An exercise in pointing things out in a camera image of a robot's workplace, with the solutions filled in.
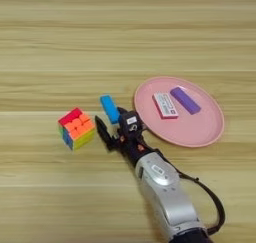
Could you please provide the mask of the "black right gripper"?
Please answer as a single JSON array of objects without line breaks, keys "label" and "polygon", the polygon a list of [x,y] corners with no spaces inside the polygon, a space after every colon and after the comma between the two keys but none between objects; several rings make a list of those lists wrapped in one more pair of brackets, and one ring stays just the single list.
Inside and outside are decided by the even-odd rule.
[{"label": "black right gripper", "polygon": [[[122,107],[117,107],[117,109],[121,115],[128,112]],[[100,117],[95,117],[95,124],[97,132],[107,149],[109,151],[113,149],[119,151],[133,167],[143,156],[155,152],[155,149],[148,146],[144,141],[141,130],[125,135],[121,129],[118,129],[117,133],[111,136]]]}]

